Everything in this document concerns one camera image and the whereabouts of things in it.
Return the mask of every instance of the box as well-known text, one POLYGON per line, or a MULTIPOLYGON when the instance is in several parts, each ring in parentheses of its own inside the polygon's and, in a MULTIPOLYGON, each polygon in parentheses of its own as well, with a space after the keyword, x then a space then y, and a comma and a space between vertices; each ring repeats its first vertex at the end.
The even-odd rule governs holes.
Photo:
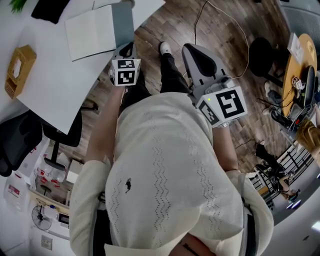
POLYGON ((25 45, 14 50, 4 86, 5 91, 11 99, 21 94, 36 58, 37 55, 30 45, 25 45))
POLYGON ((200 98, 196 108, 202 112, 213 128, 248 113, 240 86, 205 94, 200 98))
POLYGON ((75 159, 72 159, 66 180, 68 182, 73 183, 73 184, 76 183, 78 175, 80 174, 83 166, 84 166, 83 163, 81 163, 75 159))
POLYGON ((110 79, 115 86, 135 86, 140 73, 141 59, 114 59, 110 79))

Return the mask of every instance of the round wooden table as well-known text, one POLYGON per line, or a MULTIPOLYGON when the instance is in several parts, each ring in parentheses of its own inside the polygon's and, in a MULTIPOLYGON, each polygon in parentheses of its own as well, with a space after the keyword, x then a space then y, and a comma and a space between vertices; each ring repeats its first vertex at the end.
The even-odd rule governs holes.
POLYGON ((301 79, 303 70, 308 66, 313 66, 314 71, 317 72, 317 53, 313 40, 308 34, 302 34, 299 36, 299 41, 304 50, 302 64, 300 65, 295 57, 290 55, 283 79, 282 111, 285 117, 289 115, 295 97, 294 90, 290 92, 293 87, 292 78, 298 77, 301 79))

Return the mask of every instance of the white knit sweater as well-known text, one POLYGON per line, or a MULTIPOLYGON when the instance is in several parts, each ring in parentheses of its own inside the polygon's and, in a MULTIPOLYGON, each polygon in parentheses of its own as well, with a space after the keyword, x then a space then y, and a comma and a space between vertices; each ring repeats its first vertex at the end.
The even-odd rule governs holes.
MULTIPOLYGON (((118 120, 114 156, 112 168, 86 163, 73 188, 70 241, 77 256, 90 255, 82 252, 90 251, 84 241, 92 230, 78 225, 92 227, 97 201, 89 200, 104 189, 113 237, 106 255, 168 255, 187 232, 219 256, 239 255, 243 204, 234 184, 240 172, 222 170, 212 129, 186 94, 162 93, 127 108, 118 120)), ((273 218, 249 180, 244 196, 258 215, 259 255, 270 241, 273 218)))

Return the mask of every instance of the black stool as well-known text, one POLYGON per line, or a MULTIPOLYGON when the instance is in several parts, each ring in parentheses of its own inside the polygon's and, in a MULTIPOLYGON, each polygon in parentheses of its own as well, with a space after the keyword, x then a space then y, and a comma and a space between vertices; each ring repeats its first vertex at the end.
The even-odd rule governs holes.
POLYGON ((271 44, 263 37, 259 37, 253 41, 249 49, 249 67, 251 72, 257 77, 264 77, 275 85, 282 88, 283 82, 278 78, 280 76, 272 76, 269 71, 273 63, 276 61, 279 66, 285 67, 288 63, 290 53, 288 50, 273 49, 271 44))

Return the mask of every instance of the black pants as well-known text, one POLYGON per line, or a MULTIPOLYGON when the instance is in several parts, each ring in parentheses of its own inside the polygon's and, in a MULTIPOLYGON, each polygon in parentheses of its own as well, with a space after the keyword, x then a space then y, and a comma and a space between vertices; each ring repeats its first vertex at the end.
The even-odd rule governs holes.
MULTIPOLYGON (((160 93, 177 92, 188 94, 189 88, 186 80, 178 71, 175 59, 170 53, 161 56, 161 82, 160 93)), ((121 114, 127 107, 151 96, 146 88, 145 76, 142 71, 136 85, 130 86, 122 99, 119 113, 121 114)))
POLYGON ((276 175, 277 172, 283 171, 283 168, 281 167, 281 165, 277 162, 277 160, 275 159, 275 157, 273 155, 271 155, 267 152, 264 145, 259 144, 256 147, 255 155, 258 158, 265 160, 269 164, 269 166, 272 169, 272 175, 276 175))

